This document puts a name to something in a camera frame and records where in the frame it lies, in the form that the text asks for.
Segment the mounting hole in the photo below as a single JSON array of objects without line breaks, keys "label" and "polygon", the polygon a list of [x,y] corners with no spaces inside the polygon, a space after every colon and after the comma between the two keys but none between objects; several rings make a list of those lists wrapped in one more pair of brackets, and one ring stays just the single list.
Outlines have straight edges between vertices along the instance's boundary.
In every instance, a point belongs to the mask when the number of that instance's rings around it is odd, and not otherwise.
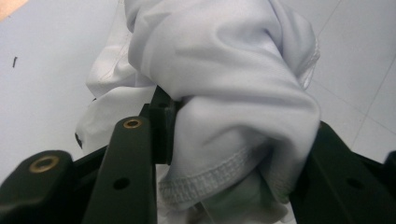
[{"label": "mounting hole", "polygon": [[30,165],[29,171],[34,174],[44,173],[55,167],[58,162],[59,158],[56,156],[44,156],[34,161]]},{"label": "mounting hole", "polygon": [[166,107],[168,107],[168,104],[166,104],[166,103],[160,103],[160,104],[158,104],[158,106],[159,106],[160,108],[166,108]]},{"label": "mounting hole", "polygon": [[357,179],[354,178],[348,178],[346,180],[348,185],[354,189],[364,189],[364,185]]},{"label": "mounting hole", "polygon": [[114,181],[113,188],[114,189],[125,189],[129,186],[129,179],[127,178],[120,178]]},{"label": "mounting hole", "polygon": [[142,125],[142,121],[140,119],[128,119],[124,122],[124,128],[127,129],[138,128],[140,125]]}]

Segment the white fabric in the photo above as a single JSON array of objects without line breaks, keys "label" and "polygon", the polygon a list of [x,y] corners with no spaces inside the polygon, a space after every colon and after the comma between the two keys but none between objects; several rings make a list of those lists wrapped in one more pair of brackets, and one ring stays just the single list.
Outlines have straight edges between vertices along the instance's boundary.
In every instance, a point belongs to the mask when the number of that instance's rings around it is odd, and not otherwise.
[{"label": "white fabric", "polygon": [[134,0],[125,13],[128,54],[118,17],[87,81],[98,99],[78,125],[83,150],[105,146],[158,84],[183,103],[172,164],[159,166],[160,223],[280,220],[319,122],[304,92],[310,24],[276,0]]}]

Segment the white cloth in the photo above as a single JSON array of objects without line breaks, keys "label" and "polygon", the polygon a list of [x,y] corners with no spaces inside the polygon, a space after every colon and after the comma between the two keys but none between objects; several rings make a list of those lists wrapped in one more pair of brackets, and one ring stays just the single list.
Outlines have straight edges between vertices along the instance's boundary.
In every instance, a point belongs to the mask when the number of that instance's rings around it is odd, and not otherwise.
[{"label": "white cloth", "polygon": [[172,164],[159,166],[161,222],[280,220],[319,122],[304,92],[318,59],[310,24],[276,0],[134,0],[125,13],[128,54],[119,16],[87,81],[84,152],[158,84],[183,103]]}]

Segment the small black speck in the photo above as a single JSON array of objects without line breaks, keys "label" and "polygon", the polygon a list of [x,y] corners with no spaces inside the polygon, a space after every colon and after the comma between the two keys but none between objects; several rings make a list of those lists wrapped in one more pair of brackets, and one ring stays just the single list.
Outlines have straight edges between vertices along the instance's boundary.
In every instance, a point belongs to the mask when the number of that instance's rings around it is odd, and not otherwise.
[{"label": "small black speck", "polygon": [[14,64],[12,64],[12,67],[15,67],[15,63],[17,62],[18,57],[14,58]]}]

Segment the white floor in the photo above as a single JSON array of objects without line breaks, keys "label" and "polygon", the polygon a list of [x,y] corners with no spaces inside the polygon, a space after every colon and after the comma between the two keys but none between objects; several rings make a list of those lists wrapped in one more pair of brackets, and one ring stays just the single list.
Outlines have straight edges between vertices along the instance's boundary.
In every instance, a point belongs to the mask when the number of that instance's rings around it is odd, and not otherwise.
[{"label": "white floor", "polygon": [[[321,45],[308,89],[352,150],[383,161],[396,150],[396,1],[284,0]],[[82,156],[85,77],[106,43],[117,0],[30,1],[0,22],[0,183],[47,149]]]}]

